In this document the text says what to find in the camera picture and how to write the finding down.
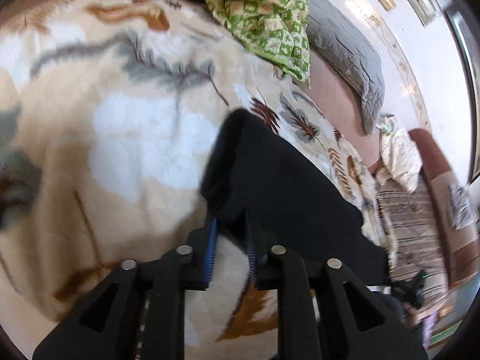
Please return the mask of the green patterned cloth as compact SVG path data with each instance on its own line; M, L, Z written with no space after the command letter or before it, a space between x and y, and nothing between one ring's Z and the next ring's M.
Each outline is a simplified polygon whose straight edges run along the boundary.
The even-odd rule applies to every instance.
M308 0L205 0L205 4L251 53L310 86Z

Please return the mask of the black pants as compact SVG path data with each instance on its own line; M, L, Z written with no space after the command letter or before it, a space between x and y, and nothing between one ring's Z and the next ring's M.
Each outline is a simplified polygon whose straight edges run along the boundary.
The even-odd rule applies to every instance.
M245 213L303 258L338 258L366 285L385 283L385 250L362 233L361 211L286 140L250 112L232 112L220 128L200 188L220 221Z

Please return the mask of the grey quilted pillow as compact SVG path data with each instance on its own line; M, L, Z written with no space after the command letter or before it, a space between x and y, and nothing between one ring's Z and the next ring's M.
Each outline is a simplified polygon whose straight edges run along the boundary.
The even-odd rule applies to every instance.
M307 39L360 98L364 131L374 131L385 98L382 60L363 33L329 0L307 0Z

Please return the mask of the pink mattress sheet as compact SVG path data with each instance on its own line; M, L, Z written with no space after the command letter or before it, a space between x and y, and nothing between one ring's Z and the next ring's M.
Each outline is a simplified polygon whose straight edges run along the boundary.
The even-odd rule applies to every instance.
M375 128L372 134L364 131L358 94L315 50L311 51L311 88L307 94L374 174L382 164L380 130Z

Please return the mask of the brown headboard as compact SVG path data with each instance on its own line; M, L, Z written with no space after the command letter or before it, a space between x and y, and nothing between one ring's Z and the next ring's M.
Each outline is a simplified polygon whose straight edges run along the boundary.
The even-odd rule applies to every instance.
M479 271L479 234L473 224L455 229L448 215L449 188L459 183L456 173L431 134L421 128L408 132L422 158L422 176L427 184L437 223L448 287L465 283Z

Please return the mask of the cream crumpled quilt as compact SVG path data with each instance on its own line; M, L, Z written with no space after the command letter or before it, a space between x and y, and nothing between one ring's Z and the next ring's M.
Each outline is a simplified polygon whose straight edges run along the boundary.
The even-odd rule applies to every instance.
M382 165L376 173L377 182L384 185L394 180L409 194L416 191L422 169L422 157L406 128L396 118L396 129L388 136L380 131Z

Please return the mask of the striped floral bedsheet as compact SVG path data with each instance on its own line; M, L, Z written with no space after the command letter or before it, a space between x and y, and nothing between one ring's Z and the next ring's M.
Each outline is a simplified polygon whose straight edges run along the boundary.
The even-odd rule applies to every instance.
M448 273L429 190L422 180L413 193L388 180L379 188L378 197L398 242L391 279L410 280L422 270L428 274L422 290L425 303L418 311L418 318L423 320L437 312L448 298Z

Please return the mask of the small mint green item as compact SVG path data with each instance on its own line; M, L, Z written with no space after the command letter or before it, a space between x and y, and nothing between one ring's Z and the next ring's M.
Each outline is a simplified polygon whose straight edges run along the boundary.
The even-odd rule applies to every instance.
M396 129L396 118L394 115L382 115L377 121L377 127L381 134L388 136Z

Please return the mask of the leaf pattern fleece blanket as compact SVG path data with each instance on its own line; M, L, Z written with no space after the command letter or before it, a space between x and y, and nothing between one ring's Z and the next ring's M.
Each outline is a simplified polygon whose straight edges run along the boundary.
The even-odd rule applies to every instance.
M374 179L320 101L184 0L1 10L1 327L31 357L121 260L201 226L219 128L244 108L318 167L387 252Z

